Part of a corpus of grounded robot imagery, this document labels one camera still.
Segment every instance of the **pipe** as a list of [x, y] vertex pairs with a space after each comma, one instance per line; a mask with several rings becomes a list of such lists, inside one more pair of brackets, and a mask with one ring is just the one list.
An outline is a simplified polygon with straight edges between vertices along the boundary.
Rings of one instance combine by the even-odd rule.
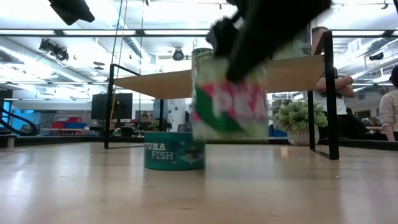
[[361, 77], [361, 76], [366, 75], [366, 74], [368, 74], [368, 73], [371, 73], [371, 72], [373, 72], [373, 71], [375, 71], [375, 70], [379, 70], [380, 68], [384, 68], [384, 67], [386, 67], [386, 66], [392, 65], [392, 64], [397, 63], [397, 62], [398, 62], [398, 58], [395, 58], [395, 59], [392, 59], [392, 60], [390, 60], [390, 61], [388, 61], [388, 62], [386, 62], [386, 63], [383, 63], [383, 64], [381, 64], [381, 65], [377, 65], [377, 66], [375, 66], [375, 67], [373, 67], [373, 68], [370, 68], [370, 69], [365, 70], [365, 71], [363, 71], [363, 72], [359, 72], [359, 73], [354, 74], [354, 75], [352, 75], [352, 76], [354, 76], [354, 78], [358, 78], [358, 77]]
[[353, 53], [346, 51], [344, 54], [339, 55], [336, 57], [336, 67], [338, 69], [342, 69], [347, 67], [348, 65], [351, 64], [351, 62], [348, 60], [349, 58], [357, 58], [357, 57], [367, 57], [371, 56], [387, 44], [390, 44], [391, 42], [395, 41], [396, 38], [393, 37], [388, 37], [388, 38], [378, 38], [377, 40], [374, 40], [372, 42], [367, 43], [365, 45], [368, 45], [366, 48], [361, 48]]

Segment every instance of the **person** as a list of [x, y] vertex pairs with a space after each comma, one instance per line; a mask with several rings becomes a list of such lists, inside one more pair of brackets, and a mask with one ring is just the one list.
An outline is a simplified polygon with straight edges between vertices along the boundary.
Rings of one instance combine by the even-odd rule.
[[[317, 45], [320, 43], [321, 36], [328, 31], [326, 27], [316, 27], [312, 29], [312, 53], [315, 53]], [[347, 108], [345, 98], [355, 97], [355, 92], [351, 86], [353, 79], [349, 76], [338, 75], [335, 68], [335, 87], [336, 87], [336, 112], [338, 117], [338, 135], [341, 138], [361, 139], [367, 133], [364, 124]], [[327, 116], [326, 101], [326, 79], [321, 77], [313, 89], [313, 102], [323, 108]], [[328, 127], [319, 128], [320, 138], [328, 137]]]
[[[398, 66], [392, 69], [390, 81], [398, 88]], [[394, 142], [398, 139], [398, 90], [385, 94], [380, 101], [380, 122], [387, 140]]]

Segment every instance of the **ceiling light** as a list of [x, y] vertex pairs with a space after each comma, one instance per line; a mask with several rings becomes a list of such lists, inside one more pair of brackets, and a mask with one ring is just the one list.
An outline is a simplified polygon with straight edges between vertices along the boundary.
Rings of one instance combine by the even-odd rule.
[[11, 82], [13, 84], [45, 85], [47, 82]]
[[350, 76], [352, 79], [356, 79], [356, 78], [358, 78], [358, 77], [361, 77], [361, 76], [363, 76], [364, 74], [354, 74], [354, 75], [352, 75], [352, 76]]
[[24, 34], [34, 34], [34, 35], [54, 35], [53, 30], [14, 30], [14, 29], [0, 29], [1, 35], [24, 35]]
[[293, 97], [293, 100], [299, 100], [299, 99], [304, 99], [304, 95], [299, 94], [299, 95]]
[[374, 83], [380, 83], [380, 82], [385, 82], [385, 81], [389, 81], [391, 75], [383, 75], [382, 77], [379, 78], [374, 78], [372, 80], [372, 82]]
[[65, 30], [65, 35], [135, 35], [135, 30]]
[[366, 88], [366, 87], [356, 88], [356, 89], [354, 89], [354, 92], [359, 91], [359, 90], [363, 90], [363, 89], [365, 89], [365, 88]]
[[107, 77], [104, 77], [104, 76], [97, 76], [97, 77], [93, 77], [95, 80], [107, 80], [108, 78]]
[[147, 35], [207, 35], [209, 30], [145, 30]]
[[19, 99], [19, 100], [27, 100], [27, 101], [44, 101], [47, 99], [43, 99], [43, 98], [31, 98], [31, 99]]
[[25, 86], [25, 85], [13, 85], [13, 84], [8, 84], [9, 86], [15, 87], [15, 88], [21, 88], [23, 90], [27, 90], [27, 91], [36, 91], [36, 89], [30, 86]]
[[367, 36], [367, 35], [382, 35], [385, 31], [383, 30], [337, 30], [333, 31], [333, 37], [339, 36]]
[[275, 95], [284, 95], [284, 94], [296, 94], [298, 93], [297, 91], [293, 91], [293, 92], [280, 92], [280, 93], [275, 93]]
[[101, 67], [101, 66], [105, 65], [105, 63], [103, 63], [103, 62], [93, 62], [93, 64], [96, 65], [96, 67], [94, 67], [94, 69], [97, 69], [97, 70], [104, 70], [104, 68]]
[[373, 86], [372, 83], [353, 83], [352, 86]]
[[55, 85], [87, 85], [88, 82], [55, 82]]
[[57, 99], [57, 98], [53, 98], [53, 99], [49, 99], [50, 101], [91, 101], [91, 99], [87, 98], [87, 99]]

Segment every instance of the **black metal frame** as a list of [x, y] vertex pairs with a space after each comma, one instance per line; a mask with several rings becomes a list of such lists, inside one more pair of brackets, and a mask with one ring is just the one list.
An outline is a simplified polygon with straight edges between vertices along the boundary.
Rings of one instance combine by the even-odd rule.
[[104, 136], [104, 148], [109, 149], [109, 139], [110, 139], [110, 129], [111, 129], [111, 113], [112, 113], [112, 99], [113, 99], [113, 83], [114, 83], [114, 68], [119, 68], [126, 72], [129, 72], [134, 75], [141, 75], [137, 72], [133, 72], [132, 70], [125, 68], [123, 66], [117, 65], [115, 63], [110, 65], [109, 70], [109, 84], [108, 84], [108, 95], [106, 99], [106, 121], [105, 121], [105, 136]]
[[[5, 104], [5, 103], [9, 103], [9, 104], [10, 104], [10, 106], [9, 106], [9, 108], [8, 108], [8, 112], [11, 113], [12, 101], [10, 101], [10, 100], [4, 100], [3, 103], [2, 103], [2, 105], [1, 105], [1, 107], [2, 107], [3, 109], [4, 109], [4, 104]], [[7, 124], [10, 124], [11, 116], [10, 116], [9, 114], [6, 114], [5, 116], [2, 114], [2, 115], [1, 115], [1, 119], [4, 119], [4, 118], [7, 118]]]
[[326, 103], [328, 107], [328, 134], [329, 134], [329, 153], [321, 152], [315, 147], [315, 125], [313, 117], [313, 92], [308, 91], [308, 128], [310, 134], [310, 149], [317, 154], [330, 159], [338, 160], [340, 158], [338, 147], [338, 121], [336, 110], [336, 87], [335, 72], [333, 65], [333, 33], [332, 31], [324, 32], [320, 40], [325, 57], [325, 79], [326, 79]]
[[[53, 34], [13, 34], [13, 31], [53, 31]], [[203, 31], [203, 34], [148, 34], [148, 32], [162, 32], [162, 31]], [[8, 31], [8, 34], [2, 34], [1, 31]], [[67, 34], [68, 31], [78, 31], [82, 34]], [[114, 32], [114, 34], [84, 34], [84, 32], [93, 31], [109, 31]], [[209, 29], [125, 29], [125, 32], [134, 31], [134, 34], [122, 34], [122, 32], [117, 33], [116, 29], [0, 29], [0, 37], [206, 37]]]
[[[0, 34], [0, 37], [121, 37], [121, 34], [117, 34], [116, 30], [109, 30], [105, 29], [108, 31], [115, 31], [115, 34], [113, 35], [98, 35], [98, 34], [73, 34], [73, 35], [68, 35], [64, 33], [64, 31], [69, 31], [69, 30], [79, 30], [79, 31], [96, 31], [96, 30], [104, 30], [104, 29], [92, 29], [92, 30], [84, 30], [84, 29], [0, 29], [0, 30], [26, 30], [27, 32], [30, 30], [52, 30], [54, 31], [54, 35], [40, 35], [40, 34]], [[134, 35], [129, 35], [125, 34], [125, 37], [205, 37], [205, 34], [146, 34], [145, 31], [149, 30], [187, 30], [187, 29], [131, 29], [136, 31]], [[355, 32], [361, 32], [361, 31], [383, 31], [382, 34], [380, 35], [349, 35], [349, 34], [336, 34], [333, 35], [333, 31], [339, 32], [339, 31], [355, 31]], [[312, 98], [312, 91], [308, 91], [308, 119], [309, 119], [309, 132], [310, 132], [310, 149], [315, 151], [321, 156], [324, 156], [328, 159], [331, 160], [337, 160], [339, 159], [339, 140], [337, 138], [337, 116], [336, 116], [336, 91], [335, 91], [335, 82], [334, 82], [334, 72], [331, 72], [333, 69], [333, 38], [378, 38], [378, 37], [398, 37], [398, 30], [331, 30], [329, 32], [324, 33], [323, 39], [321, 39], [320, 43], [324, 43], [323, 45], [325, 46], [325, 75], [326, 75], [326, 100], [327, 100], [327, 105], [328, 105], [328, 122], [329, 122], [329, 133], [331, 136], [329, 137], [329, 140], [325, 142], [325, 144], [329, 145], [329, 153], [324, 153], [316, 150], [315, 147], [315, 130], [313, 127], [314, 124], [314, 117], [313, 117], [313, 98]], [[109, 74], [109, 85], [108, 85], [108, 99], [107, 99], [107, 107], [106, 107], [106, 129], [105, 129], [105, 138], [104, 138], [104, 146], [106, 149], [109, 148], [109, 128], [110, 128], [110, 114], [111, 114], [111, 105], [112, 105], [112, 94], [113, 94], [113, 84], [114, 84], [114, 68], [118, 67], [120, 69], [123, 69], [127, 72], [130, 72], [135, 75], [139, 75], [136, 72], [133, 72], [127, 68], [124, 68], [120, 65], [112, 64], [111, 65], [111, 71]], [[163, 100], [161, 101], [161, 107], [160, 109], [163, 110]], [[159, 123], [163, 123], [163, 113], [160, 113], [160, 121]], [[360, 141], [360, 140], [355, 140], [355, 147], [373, 147], [376, 149], [380, 149], [382, 146], [388, 146], [390, 148], [398, 148], [398, 143], [394, 142], [380, 142], [380, 141]]]

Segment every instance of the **ceiling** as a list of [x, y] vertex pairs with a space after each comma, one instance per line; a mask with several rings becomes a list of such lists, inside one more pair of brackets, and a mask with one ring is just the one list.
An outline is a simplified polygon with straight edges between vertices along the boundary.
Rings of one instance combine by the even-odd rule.
[[[0, 29], [115, 29], [117, 28], [120, 6], [122, 6], [122, 16], [119, 23], [124, 25], [125, 29], [208, 29], [215, 20], [221, 19], [223, 16], [230, 16], [236, 10], [235, 7], [225, 4], [225, 1], [219, 0], [151, 0], [149, 6], [140, 0], [128, 1], [127, 3], [121, 2], [121, 0], [86, 0], [96, 20], [92, 23], [78, 21], [72, 26], [67, 26], [49, 6], [48, 0], [13, 0], [6, 2], [0, 7]], [[398, 15], [392, 5], [382, 9], [384, 7], [383, 2], [383, 0], [362, 0], [360, 2], [335, 0], [335, 5], [328, 12], [315, 19], [312, 25], [325, 26], [329, 29], [395, 29], [398, 27]], [[174, 50], [181, 48], [185, 55], [190, 55], [194, 47], [210, 46], [203, 37], [133, 37], [129, 40], [130, 44], [126, 42], [126, 39], [117, 38], [115, 41], [113, 37], [46, 37], [45, 39], [48, 39], [51, 43], [68, 49], [69, 61], [57, 63], [52, 56], [44, 55], [39, 50], [42, 39], [41, 37], [0, 37], [0, 46], [7, 49], [11, 48], [19, 55], [32, 58], [33, 62], [30, 64], [36, 62], [46, 65], [53, 71], [54, 74], [51, 78], [54, 80], [67, 77], [68, 81], [72, 82], [75, 79], [81, 80], [81, 82], [106, 81], [109, 77], [109, 65], [112, 61], [141, 74], [189, 69], [190, 63], [185, 60], [181, 62], [171, 60]], [[350, 63], [344, 63], [344, 66], [342, 65], [339, 68], [341, 73], [354, 75], [369, 70], [369, 68], [380, 66], [381, 62], [366, 60], [367, 54], [370, 54], [370, 52], [359, 57], [347, 56], [349, 43], [353, 41], [355, 39], [334, 39], [335, 61], [339, 61], [339, 58], [340, 61], [345, 58], [350, 61]], [[141, 49], [141, 46], [142, 59], [140, 59], [140, 53], [137, 53], [137, 49]], [[395, 45], [389, 47], [389, 59], [395, 58], [396, 52], [394, 49]], [[104, 63], [101, 66], [104, 69], [94, 69], [97, 66], [93, 62]], [[35, 73], [35, 69], [27, 65], [25, 67], [27, 73]], [[7, 70], [7, 73], [18, 73], [15, 68], [7, 65], [0, 65], [0, 69]], [[118, 74], [119, 77], [130, 75], [130, 73], [124, 71], [119, 71]], [[370, 74], [363, 74], [356, 78], [356, 82], [371, 82], [372, 78], [380, 77], [381, 74], [372, 72], [372, 77], [369, 76]], [[9, 77], [0, 78], [0, 82], [6, 81], [7, 78]], [[25, 73], [20, 75], [18, 80], [28, 80], [27, 78], [32, 78], [32, 75], [27, 77]], [[48, 81], [48, 77], [45, 79], [42, 74], [34, 74], [34, 80]], [[106, 91], [106, 85], [69, 85], [68, 88], [73, 86], [76, 87], [76, 90], [70, 90], [69, 96], [68, 91], [62, 91], [63, 95], [59, 97], [81, 98], [85, 94], [90, 99], [92, 93], [104, 93]], [[46, 88], [46, 85], [38, 87], [43, 89]], [[54, 92], [54, 89], [63, 87], [59, 85], [48, 86], [48, 88]], [[90, 88], [90, 92], [83, 91], [80, 88]], [[40, 93], [36, 95], [48, 98], [48, 95], [40, 95]]]

